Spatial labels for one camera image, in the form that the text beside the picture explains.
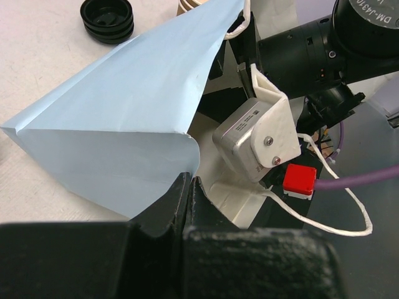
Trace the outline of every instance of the white tabletop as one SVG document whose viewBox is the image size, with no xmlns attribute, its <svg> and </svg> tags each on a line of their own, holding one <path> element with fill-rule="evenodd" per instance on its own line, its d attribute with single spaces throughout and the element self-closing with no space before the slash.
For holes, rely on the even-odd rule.
<svg viewBox="0 0 399 299">
<path fill-rule="evenodd" d="M 83 0 L 0 0 L 0 123 L 112 47 L 94 41 Z M 177 0 L 130 0 L 141 34 L 176 16 Z M 0 222 L 125 220 L 67 192 L 0 132 Z"/>
</svg>

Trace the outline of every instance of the bolt head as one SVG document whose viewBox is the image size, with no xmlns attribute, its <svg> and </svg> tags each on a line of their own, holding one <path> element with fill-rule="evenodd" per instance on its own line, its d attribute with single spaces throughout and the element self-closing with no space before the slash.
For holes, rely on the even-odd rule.
<svg viewBox="0 0 399 299">
<path fill-rule="evenodd" d="M 337 56 L 337 53 L 335 53 L 335 51 L 330 51 L 329 57 L 330 57 L 331 59 L 336 58 L 336 56 Z"/>
<path fill-rule="evenodd" d="M 280 165 L 280 163 L 281 163 L 281 159 L 280 159 L 280 157 L 274 157 L 273 158 L 273 165 Z"/>
<path fill-rule="evenodd" d="M 266 146 L 272 145 L 273 142 L 274 142 L 274 140 L 273 140 L 273 138 L 271 138 L 270 136 L 268 136 L 268 137 L 266 137 L 266 138 L 264 139 L 264 145 L 266 145 Z"/>
</svg>

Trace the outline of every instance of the black plastic cap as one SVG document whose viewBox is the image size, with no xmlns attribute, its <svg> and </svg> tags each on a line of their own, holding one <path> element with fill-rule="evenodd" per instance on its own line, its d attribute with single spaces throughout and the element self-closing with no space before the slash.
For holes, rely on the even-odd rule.
<svg viewBox="0 0 399 299">
<path fill-rule="evenodd" d="M 120 44 L 134 30 L 133 9 L 127 0 L 86 0 L 80 15 L 89 35 L 105 44 Z"/>
</svg>

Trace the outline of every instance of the light blue paper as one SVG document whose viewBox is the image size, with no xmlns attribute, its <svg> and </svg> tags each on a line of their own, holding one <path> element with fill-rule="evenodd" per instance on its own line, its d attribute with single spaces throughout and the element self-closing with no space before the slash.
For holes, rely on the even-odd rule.
<svg viewBox="0 0 399 299">
<path fill-rule="evenodd" d="M 2 129 L 68 190 L 134 217 L 200 151 L 187 135 L 244 0 L 210 0 L 118 46 Z"/>
</svg>

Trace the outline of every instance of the label on motor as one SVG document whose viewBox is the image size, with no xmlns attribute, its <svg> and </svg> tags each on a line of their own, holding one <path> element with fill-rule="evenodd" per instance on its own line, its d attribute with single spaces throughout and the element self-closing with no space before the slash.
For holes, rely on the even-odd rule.
<svg viewBox="0 0 399 299">
<path fill-rule="evenodd" d="M 399 29 L 398 0 L 350 0 L 355 11 L 377 26 Z"/>
<path fill-rule="evenodd" d="M 255 117 L 259 114 L 259 110 L 254 109 L 253 111 L 249 112 L 235 127 L 236 131 L 241 132 L 245 129 L 248 125 L 253 126 L 259 119 L 259 117 Z"/>
</svg>

